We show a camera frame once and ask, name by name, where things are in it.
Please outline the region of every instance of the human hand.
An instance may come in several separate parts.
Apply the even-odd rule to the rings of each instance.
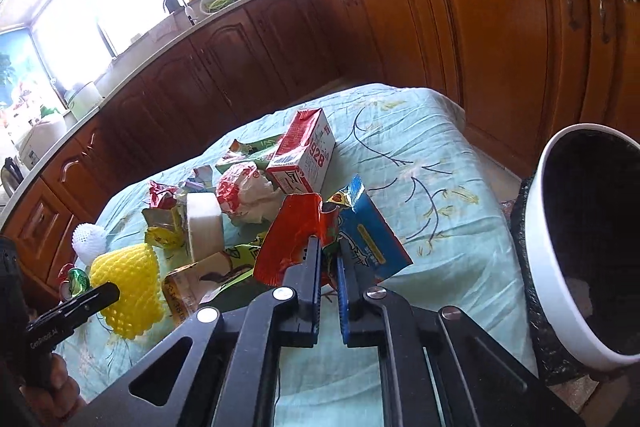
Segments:
[[[59,427],[86,405],[80,396],[80,386],[66,371],[65,360],[51,355],[50,382],[53,391],[22,386],[20,391],[44,427]]]

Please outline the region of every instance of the faucet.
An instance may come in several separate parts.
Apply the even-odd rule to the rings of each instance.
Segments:
[[[182,1],[182,6],[184,6],[184,14],[187,16],[187,19],[189,19],[191,26],[195,26],[196,25],[194,21],[195,12],[193,11],[193,8],[191,8],[191,6],[187,4],[187,1],[185,0],[181,0],[181,1]],[[165,13],[167,12],[166,0],[162,0],[162,11]]]

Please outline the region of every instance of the red and white carton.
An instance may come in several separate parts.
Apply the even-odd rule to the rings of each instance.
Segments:
[[[320,192],[334,146],[324,111],[299,110],[266,171],[285,194]]]

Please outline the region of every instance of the kitchen cabinet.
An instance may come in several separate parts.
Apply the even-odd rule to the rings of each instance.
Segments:
[[[466,135],[520,176],[548,138],[580,118],[587,0],[431,0],[447,96]]]
[[[337,78],[333,57],[309,0],[255,0],[246,10],[291,100]]]
[[[18,251],[23,290],[29,306],[43,312],[58,303],[58,292],[47,285],[60,242],[74,216],[42,179],[22,196],[2,229]]]
[[[69,224],[66,226],[65,233],[62,235],[58,249],[53,256],[51,268],[49,268],[49,276],[47,277],[47,286],[54,290],[56,293],[59,291],[58,275],[60,270],[67,263],[74,263],[76,261],[76,252],[71,246],[74,230],[82,223],[76,216],[71,216]]]
[[[171,145],[181,160],[193,158],[238,126],[222,93],[188,39],[143,70],[145,92],[164,123],[179,136]]]
[[[74,139],[84,152],[82,159],[109,198],[148,175],[144,166],[118,141],[114,126],[102,111],[85,123]]]
[[[71,211],[37,179],[20,200],[3,234],[14,240],[20,261],[41,280],[46,280],[60,239],[71,220]]]
[[[430,0],[344,0],[356,31],[373,34],[385,80],[445,92]]]
[[[174,147],[174,142],[179,142],[174,122],[161,113],[153,98],[138,75],[100,111],[146,176],[183,160],[182,147]]]
[[[590,0],[591,53],[580,121],[640,140],[640,4]]]
[[[339,73],[352,83],[384,82],[382,62],[369,25],[351,21],[346,0],[311,0]]]
[[[244,9],[209,23],[191,35],[190,41],[238,124],[288,102],[284,85]]]
[[[85,156],[80,143],[72,138],[44,169],[42,179],[76,216],[95,223],[110,195],[99,184]]]

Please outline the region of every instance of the screw head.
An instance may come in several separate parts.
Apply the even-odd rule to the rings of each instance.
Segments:
[[[386,290],[382,286],[372,286],[371,288],[367,288],[365,294],[370,299],[384,299],[386,297]]]
[[[210,323],[218,318],[218,310],[215,308],[203,308],[198,310],[196,317],[200,322]]]
[[[440,313],[442,314],[442,318],[447,319],[448,321],[457,321],[462,317],[462,311],[460,311],[460,308],[456,308],[455,306],[444,306]]]
[[[273,298],[278,301],[288,301],[293,297],[293,290],[286,286],[281,286],[273,291]]]

